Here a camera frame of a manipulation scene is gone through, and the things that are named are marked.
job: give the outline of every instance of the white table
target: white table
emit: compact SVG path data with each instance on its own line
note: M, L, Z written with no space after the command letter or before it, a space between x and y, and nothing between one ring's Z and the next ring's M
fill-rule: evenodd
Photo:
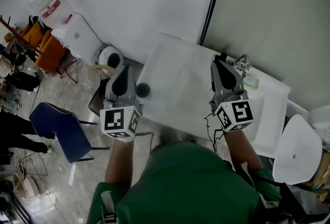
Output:
M150 85L151 94L140 99L143 115L177 130L209 139L204 118L211 113L210 66L215 51L180 39L159 35L158 45L150 55L139 83ZM259 78L258 89L245 86L251 99L255 121L244 129L248 140L260 155L274 157L283 131L290 87L250 68ZM213 138L218 120L208 118Z

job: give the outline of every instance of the black pants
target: black pants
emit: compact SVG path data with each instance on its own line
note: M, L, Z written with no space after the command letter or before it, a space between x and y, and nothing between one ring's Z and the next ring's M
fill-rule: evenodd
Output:
M8 74L6 80L13 84L17 89L23 89L26 91L33 91L33 89L40 84L39 78L21 71L15 71L13 75Z
M47 153L47 145L43 142L35 142L22 134L35 135L36 131L30 121L10 113L0 113L0 121L5 128L4 135L0 138L5 142L5 147L27 149L33 152ZM53 139L54 134L45 135L45 138Z

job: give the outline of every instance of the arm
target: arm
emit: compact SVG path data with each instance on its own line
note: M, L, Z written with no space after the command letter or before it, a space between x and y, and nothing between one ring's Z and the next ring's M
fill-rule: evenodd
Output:
M235 168L244 162L247 162L249 172L254 172L262 168L262 163L258 155L253 150L242 130L227 132L224 137Z
M106 183L130 188L133 174L134 141L115 140L110 161L105 172Z

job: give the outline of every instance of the white container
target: white container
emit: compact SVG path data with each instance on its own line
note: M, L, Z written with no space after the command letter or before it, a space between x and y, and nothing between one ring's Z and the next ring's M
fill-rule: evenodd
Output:
M68 23L52 30L52 35L67 47L71 54L88 65L95 65L102 43L83 17L74 13Z
M30 7L50 28L65 24L73 14L67 0L29 0Z

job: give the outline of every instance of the green shirt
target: green shirt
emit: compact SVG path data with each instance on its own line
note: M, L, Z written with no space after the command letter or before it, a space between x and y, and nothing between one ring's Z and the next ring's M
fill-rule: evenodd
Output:
M281 200L278 189L254 179L273 180L271 172L250 174L255 188L209 149L179 142L150 155L140 180L130 189L107 183L96 188L87 224L102 218L101 193L109 190L118 222L124 223L248 223L267 201Z

